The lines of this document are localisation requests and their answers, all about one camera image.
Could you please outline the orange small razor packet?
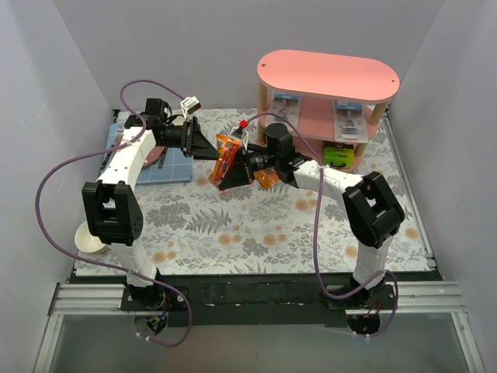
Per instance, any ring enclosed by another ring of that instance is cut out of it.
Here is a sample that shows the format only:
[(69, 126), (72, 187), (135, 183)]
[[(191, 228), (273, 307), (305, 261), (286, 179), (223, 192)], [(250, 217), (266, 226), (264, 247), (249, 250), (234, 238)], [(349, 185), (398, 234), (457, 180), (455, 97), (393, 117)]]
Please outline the orange small razor packet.
[(216, 165), (209, 176), (210, 182), (220, 188), (221, 182), (230, 171), (237, 155), (242, 146), (242, 141), (238, 138), (232, 138), (224, 134), (217, 134), (218, 158)]

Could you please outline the orange long snack packet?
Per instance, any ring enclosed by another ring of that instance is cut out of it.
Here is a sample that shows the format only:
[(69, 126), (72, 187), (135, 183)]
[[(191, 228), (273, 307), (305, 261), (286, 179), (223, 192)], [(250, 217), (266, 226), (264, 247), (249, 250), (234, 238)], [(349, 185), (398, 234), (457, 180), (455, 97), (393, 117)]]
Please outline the orange long snack packet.
[(269, 190), (279, 181), (279, 177), (273, 169), (255, 172), (255, 179), (265, 190)]

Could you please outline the blue razor blister pack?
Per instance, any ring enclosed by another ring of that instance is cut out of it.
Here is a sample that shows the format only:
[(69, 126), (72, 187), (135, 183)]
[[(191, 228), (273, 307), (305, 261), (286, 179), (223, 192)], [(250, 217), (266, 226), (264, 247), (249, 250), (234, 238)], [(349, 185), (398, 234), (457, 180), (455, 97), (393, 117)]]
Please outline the blue razor blister pack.
[(334, 100), (332, 108), (335, 140), (366, 144), (369, 137), (363, 104)]
[(302, 97), (294, 94), (282, 92), (272, 92), (268, 110), (279, 117), (284, 117), (295, 128), (298, 128), (298, 121), (301, 113)]

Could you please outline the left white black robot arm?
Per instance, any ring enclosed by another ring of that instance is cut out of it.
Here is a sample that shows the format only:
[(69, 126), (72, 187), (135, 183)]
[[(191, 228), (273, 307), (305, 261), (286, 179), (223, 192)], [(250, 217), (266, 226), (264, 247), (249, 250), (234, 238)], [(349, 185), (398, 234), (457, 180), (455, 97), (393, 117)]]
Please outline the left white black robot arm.
[(192, 96), (180, 103), (182, 125), (167, 124), (167, 106), (161, 99), (148, 99), (141, 115), (130, 115), (118, 127), (118, 142), (108, 166), (94, 183), (82, 188), (86, 223), (75, 236), (80, 251), (87, 250), (82, 234), (88, 234), (89, 241), (98, 247), (108, 246), (120, 265), (129, 270), (126, 287), (131, 298), (150, 311), (164, 305), (165, 292), (155, 283), (160, 273), (141, 241), (144, 218), (134, 194), (141, 169), (158, 146), (178, 148), (184, 156), (199, 160), (218, 157), (194, 115), (200, 101)]

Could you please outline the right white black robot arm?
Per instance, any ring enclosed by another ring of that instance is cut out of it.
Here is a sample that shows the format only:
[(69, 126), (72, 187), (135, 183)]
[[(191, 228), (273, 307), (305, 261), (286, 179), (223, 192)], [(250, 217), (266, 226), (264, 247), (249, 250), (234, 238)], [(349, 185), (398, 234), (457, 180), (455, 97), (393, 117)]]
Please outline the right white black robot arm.
[(248, 185), (256, 172), (273, 169), (283, 183), (340, 203), (358, 241), (358, 257), (350, 287), (340, 295), (329, 290), (323, 294), (333, 301), (352, 298), (361, 309), (379, 300), (388, 249), (405, 220), (401, 205), (380, 173), (361, 176), (321, 165), (296, 150), (292, 135), (282, 123), (266, 128), (266, 146), (226, 147), (220, 163), (220, 190)]

